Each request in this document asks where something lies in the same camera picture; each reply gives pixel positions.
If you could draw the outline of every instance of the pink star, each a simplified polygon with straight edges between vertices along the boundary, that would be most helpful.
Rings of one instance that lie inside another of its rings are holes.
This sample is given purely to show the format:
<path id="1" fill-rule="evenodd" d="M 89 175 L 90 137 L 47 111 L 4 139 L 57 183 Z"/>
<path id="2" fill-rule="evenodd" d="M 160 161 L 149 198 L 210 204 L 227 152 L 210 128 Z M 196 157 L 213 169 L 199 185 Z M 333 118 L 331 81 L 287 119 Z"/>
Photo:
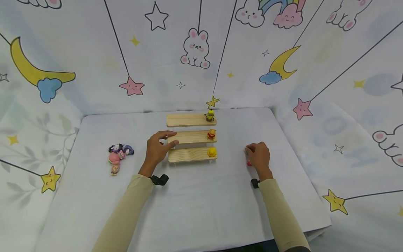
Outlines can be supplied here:
<path id="1" fill-rule="evenodd" d="M 119 85 L 119 87 L 122 87 L 124 89 L 127 89 L 127 95 L 131 96 L 132 94 L 138 94 L 140 96 L 143 95 L 143 92 L 141 91 L 141 88 L 144 87 L 143 83 L 135 83 L 129 76 L 127 79 L 126 83 L 123 83 L 122 85 Z"/>
<path id="2" fill-rule="evenodd" d="M 298 98 L 298 105 L 293 109 L 293 111 L 297 114 L 298 120 L 301 120 L 304 116 L 312 116 L 311 111 L 309 111 L 309 105 L 311 101 L 302 102 L 301 99 Z"/>

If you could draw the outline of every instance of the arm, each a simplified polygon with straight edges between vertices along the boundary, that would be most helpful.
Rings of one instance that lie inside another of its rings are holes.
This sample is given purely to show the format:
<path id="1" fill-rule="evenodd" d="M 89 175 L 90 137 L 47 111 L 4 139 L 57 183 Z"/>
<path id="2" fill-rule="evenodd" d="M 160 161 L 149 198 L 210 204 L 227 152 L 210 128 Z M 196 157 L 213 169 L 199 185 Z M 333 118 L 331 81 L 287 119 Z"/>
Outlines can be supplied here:
<path id="1" fill-rule="evenodd" d="M 309 252 L 305 235 L 269 169 L 270 152 L 266 144 L 264 142 L 250 144 L 246 146 L 245 151 L 261 181 L 258 185 L 278 250 Z"/>
<path id="2" fill-rule="evenodd" d="M 163 145 L 160 139 L 167 139 L 168 136 L 173 135 L 176 135 L 176 132 L 159 131 L 147 141 L 144 164 L 139 173 L 132 176 L 126 192 L 102 229 L 92 252 L 127 251 L 140 212 L 154 188 L 150 177 L 157 164 L 165 158 L 169 149 L 179 143 L 176 140 Z"/>
<path id="3" fill-rule="evenodd" d="M 125 194 L 102 229 L 93 252 L 127 251 L 140 212 L 153 187 L 150 178 L 143 175 L 131 177 Z"/>

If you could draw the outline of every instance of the yellow crescent moon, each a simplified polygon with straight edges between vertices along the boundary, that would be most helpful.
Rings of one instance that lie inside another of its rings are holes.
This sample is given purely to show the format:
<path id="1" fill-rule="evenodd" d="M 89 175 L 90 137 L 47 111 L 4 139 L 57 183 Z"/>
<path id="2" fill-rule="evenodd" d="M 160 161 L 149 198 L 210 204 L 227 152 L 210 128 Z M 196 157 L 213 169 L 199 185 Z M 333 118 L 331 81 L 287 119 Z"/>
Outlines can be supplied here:
<path id="1" fill-rule="evenodd" d="M 59 79 L 62 83 L 75 79 L 75 73 L 43 71 L 33 66 L 24 55 L 21 48 L 20 37 L 17 37 L 11 42 L 11 57 L 18 71 L 34 86 L 37 86 L 39 80 L 45 78 Z"/>
<path id="2" fill-rule="evenodd" d="M 295 73 L 297 70 L 294 70 L 292 72 L 287 72 L 284 70 L 284 64 L 285 62 L 288 60 L 288 58 L 299 48 L 300 46 L 297 47 L 293 47 L 285 52 L 283 52 L 282 54 L 280 54 L 280 56 L 278 56 L 273 63 L 270 66 L 270 72 L 277 72 L 278 74 L 280 74 L 281 79 L 287 79 L 288 77 L 290 77 L 291 75 L 293 75 L 293 73 Z"/>

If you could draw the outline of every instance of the rainbow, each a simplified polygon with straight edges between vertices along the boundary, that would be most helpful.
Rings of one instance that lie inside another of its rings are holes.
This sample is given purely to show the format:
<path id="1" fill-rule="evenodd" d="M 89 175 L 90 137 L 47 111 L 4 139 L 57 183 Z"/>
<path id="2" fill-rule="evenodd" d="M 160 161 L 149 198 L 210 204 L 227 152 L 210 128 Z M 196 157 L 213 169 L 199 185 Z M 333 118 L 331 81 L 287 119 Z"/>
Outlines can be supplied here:
<path id="1" fill-rule="evenodd" d="M 259 0 L 259 9 L 263 11 L 263 15 L 266 13 L 268 9 L 270 9 L 273 5 L 281 3 L 280 14 L 284 11 L 285 7 L 289 4 L 296 4 L 298 6 L 297 11 L 301 11 L 305 0 Z"/>

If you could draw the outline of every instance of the toy figurine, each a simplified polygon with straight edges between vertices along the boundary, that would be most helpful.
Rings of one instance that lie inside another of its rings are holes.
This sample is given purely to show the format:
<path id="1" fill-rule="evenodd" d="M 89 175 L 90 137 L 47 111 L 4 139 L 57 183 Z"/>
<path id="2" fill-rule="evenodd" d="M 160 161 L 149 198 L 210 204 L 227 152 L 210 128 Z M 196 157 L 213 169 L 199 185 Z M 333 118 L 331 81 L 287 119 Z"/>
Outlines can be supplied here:
<path id="1" fill-rule="evenodd" d="M 214 121 L 214 110 L 209 109 L 207 114 L 204 114 L 204 116 L 206 117 L 206 121 L 208 122 Z"/>
<path id="2" fill-rule="evenodd" d="M 210 129 L 210 131 L 207 132 L 207 139 L 214 140 L 215 137 L 216 137 L 216 130 Z"/>
<path id="3" fill-rule="evenodd" d="M 110 175 L 111 176 L 116 176 L 116 174 L 120 170 L 120 165 L 112 165 L 112 168 L 110 169 Z"/>
<path id="4" fill-rule="evenodd" d="M 134 154 L 133 148 L 130 145 L 127 145 L 127 144 L 123 147 L 123 152 L 126 155 L 133 155 Z"/>
<path id="5" fill-rule="evenodd" d="M 120 150 L 118 152 L 118 155 L 119 155 L 120 160 L 122 160 L 122 159 L 124 159 L 126 157 L 126 154 L 122 150 Z"/>
<path id="6" fill-rule="evenodd" d="M 209 156 L 209 157 L 215 157 L 215 156 L 217 156 L 217 150 L 214 148 L 214 147 L 211 147 L 211 148 L 209 148 L 208 150 L 207 150 L 207 155 Z"/>
<path id="7" fill-rule="evenodd" d="M 118 153 L 123 148 L 123 144 L 114 144 L 109 147 L 109 152 Z"/>
<path id="8" fill-rule="evenodd" d="M 109 154 L 108 162 L 111 165 L 119 165 L 120 164 L 120 156 L 119 154 L 112 152 Z"/>

